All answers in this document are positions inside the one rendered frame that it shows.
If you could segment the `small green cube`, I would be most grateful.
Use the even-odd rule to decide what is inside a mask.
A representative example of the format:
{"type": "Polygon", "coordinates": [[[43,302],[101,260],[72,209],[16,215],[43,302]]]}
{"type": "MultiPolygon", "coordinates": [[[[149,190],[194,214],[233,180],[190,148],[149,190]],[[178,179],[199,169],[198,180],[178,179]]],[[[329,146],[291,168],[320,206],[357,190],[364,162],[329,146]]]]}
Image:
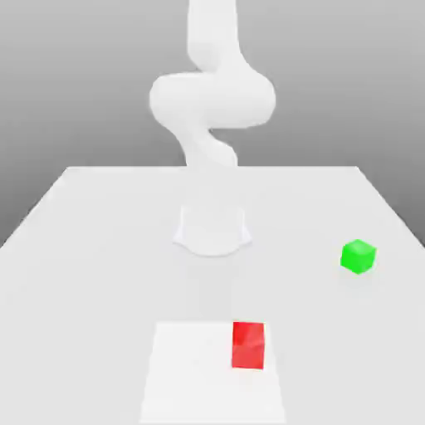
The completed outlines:
{"type": "Polygon", "coordinates": [[[375,261],[377,248],[367,242],[356,239],[342,247],[340,265],[355,274],[370,270],[375,261]]]}

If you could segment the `small red cube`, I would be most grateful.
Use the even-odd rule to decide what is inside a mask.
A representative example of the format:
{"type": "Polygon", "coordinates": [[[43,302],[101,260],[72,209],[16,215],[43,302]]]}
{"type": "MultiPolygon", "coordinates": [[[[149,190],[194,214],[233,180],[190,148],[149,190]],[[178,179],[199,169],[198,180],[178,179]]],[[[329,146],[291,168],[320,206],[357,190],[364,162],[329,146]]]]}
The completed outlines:
{"type": "Polygon", "coordinates": [[[265,326],[257,322],[232,324],[232,367],[264,369],[265,326]]]}

